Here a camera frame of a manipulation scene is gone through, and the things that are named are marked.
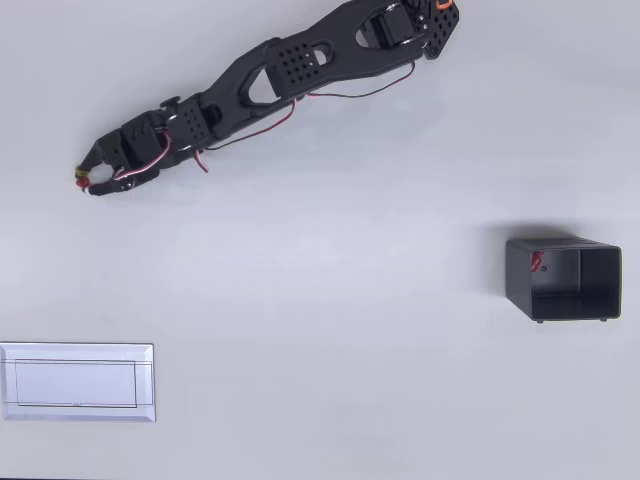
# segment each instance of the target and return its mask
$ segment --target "black container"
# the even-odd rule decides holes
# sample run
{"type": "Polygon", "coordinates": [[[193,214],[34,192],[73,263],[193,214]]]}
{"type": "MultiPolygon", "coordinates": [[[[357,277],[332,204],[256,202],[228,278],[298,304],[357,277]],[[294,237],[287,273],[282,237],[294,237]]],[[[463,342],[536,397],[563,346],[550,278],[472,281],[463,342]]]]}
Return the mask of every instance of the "black container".
{"type": "Polygon", "coordinates": [[[506,290],[538,323],[618,318],[622,251],[583,238],[509,240],[506,290]]]}

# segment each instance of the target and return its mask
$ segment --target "perforated bracket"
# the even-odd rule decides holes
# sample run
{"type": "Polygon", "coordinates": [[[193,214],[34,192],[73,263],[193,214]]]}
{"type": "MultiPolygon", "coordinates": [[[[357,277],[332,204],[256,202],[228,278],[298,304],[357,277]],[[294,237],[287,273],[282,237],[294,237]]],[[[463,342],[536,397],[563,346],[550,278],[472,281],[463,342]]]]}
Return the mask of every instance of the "perforated bracket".
{"type": "Polygon", "coordinates": [[[93,185],[89,193],[105,195],[140,186],[161,169],[192,158],[196,151],[331,83],[381,75],[422,55],[437,58],[459,21],[455,4],[442,7],[437,0],[352,0],[308,30],[262,43],[233,62],[209,89],[183,102],[177,97],[163,102],[159,110],[98,140],[79,169],[89,171],[104,162],[129,171],[150,165],[163,148],[163,133],[171,143],[153,168],[93,185]],[[366,45],[357,41],[358,32],[366,45]],[[249,96],[262,70],[278,97],[272,103],[257,103],[249,96]]]}

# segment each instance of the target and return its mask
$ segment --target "wire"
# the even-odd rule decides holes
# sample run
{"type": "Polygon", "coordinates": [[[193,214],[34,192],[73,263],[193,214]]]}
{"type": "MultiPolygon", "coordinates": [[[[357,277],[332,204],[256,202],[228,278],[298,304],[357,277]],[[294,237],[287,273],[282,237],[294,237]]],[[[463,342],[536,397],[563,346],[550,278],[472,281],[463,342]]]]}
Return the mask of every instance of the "wire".
{"type": "Polygon", "coordinates": [[[200,152],[196,150],[193,157],[196,159],[196,162],[198,162],[198,165],[200,165],[200,168],[204,170],[204,173],[209,173],[209,167],[207,167],[207,164],[200,158],[200,152]]]}
{"type": "Polygon", "coordinates": [[[379,88],[378,90],[374,90],[373,92],[369,92],[369,93],[365,93],[364,95],[341,95],[338,93],[308,93],[307,97],[338,97],[338,98],[364,98],[364,97],[369,97],[373,94],[376,93],[380,93],[383,90],[386,90],[389,87],[393,87],[394,85],[400,83],[403,80],[406,80],[407,78],[409,78],[411,76],[411,74],[414,72],[414,70],[416,69],[416,62],[411,62],[411,71],[409,73],[407,73],[404,77],[399,78],[398,80],[396,80],[393,83],[390,83],[389,85],[387,85],[386,87],[382,87],[379,88]]]}
{"type": "Polygon", "coordinates": [[[444,5],[440,4],[440,0],[436,0],[436,8],[440,11],[442,10],[446,10],[447,8],[449,8],[451,5],[453,5],[453,0],[449,0],[447,3],[445,3],[444,5]]]}
{"type": "Polygon", "coordinates": [[[265,128],[264,130],[260,130],[258,132],[252,133],[251,135],[247,135],[246,137],[238,138],[237,140],[233,140],[231,142],[225,143],[224,145],[220,145],[219,147],[205,148],[205,150],[220,150],[221,148],[228,147],[229,145],[233,145],[234,143],[238,143],[238,142],[241,142],[243,140],[247,140],[248,138],[255,137],[255,136],[261,135],[263,133],[267,133],[270,130],[273,130],[278,125],[282,125],[284,122],[286,122],[287,120],[289,120],[291,118],[291,115],[293,115],[293,112],[296,110],[297,103],[298,103],[298,101],[294,98],[293,99],[293,103],[291,104],[291,111],[285,117],[281,118],[276,123],[271,125],[269,128],[265,128]]]}
{"type": "Polygon", "coordinates": [[[117,172],[113,174],[113,180],[118,181],[118,180],[122,180],[123,178],[130,177],[131,175],[138,175],[139,173],[146,172],[147,170],[155,166],[160,160],[162,160],[167,155],[167,153],[169,153],[169,147],[171,146],[171,137],[169,136],[169,134],[167,132],[162,132],[162,133],[164,135],[164,138],[167,140],[167,145],[166,147],[164,147],[164,150],[160,155],[158,155],[154,160],[149,162],[146,166],[139,168],[138,170],[131,170],[129,172],[122,173],[122,171],[124,170],[124,167],[120,168],[117,172]]]}

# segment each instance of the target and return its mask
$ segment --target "orange part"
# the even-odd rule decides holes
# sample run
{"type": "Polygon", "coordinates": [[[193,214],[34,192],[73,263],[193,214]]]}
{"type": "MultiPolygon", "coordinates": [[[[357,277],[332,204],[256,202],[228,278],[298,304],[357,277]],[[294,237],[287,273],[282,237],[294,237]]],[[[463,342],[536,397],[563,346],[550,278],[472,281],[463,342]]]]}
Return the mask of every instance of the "orange part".
{"type": "Polygon", "coordinates": [[[440,0],[436,0],[436,8],[438,10],[446,10],[447,8],[449,8],[451,5],[453,5],[453,0],[449,0],[447,3],[445,3],[444,5],[440,3],[440,0]]]}

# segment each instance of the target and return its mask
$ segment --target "black wire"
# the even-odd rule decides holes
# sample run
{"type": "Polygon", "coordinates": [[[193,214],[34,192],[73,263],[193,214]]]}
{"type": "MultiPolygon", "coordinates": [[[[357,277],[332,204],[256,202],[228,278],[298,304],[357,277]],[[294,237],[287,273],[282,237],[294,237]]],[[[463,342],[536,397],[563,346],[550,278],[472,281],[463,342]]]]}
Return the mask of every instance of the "black wire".
{"type": "Polygon", "coordinates": [[[364,98],[364,97],[370,97],[371,95],[374,95],[376,93],[380,93],[383,90],[386,90],[387,88],[393,87],[394,85],[400,83],[403,80],[406,80],[407,78],[409,78],[411,76],[411,74],[413,73],[413,71],[416,69],[416,62],[411,62],[411,71],[409,73],[407,73],[404,77],[399,78],[398,80],[396,80],[393,83],[390,83],[389,85],[387,85],[386,87],[382,87],[378,90],[374,90],[373,92],[369,92],[369,93],[365,93],[364,95],[341,95],[338,93],[309,93],[307,94],[308,97],[338,97],[338,98],[364,98]]]}

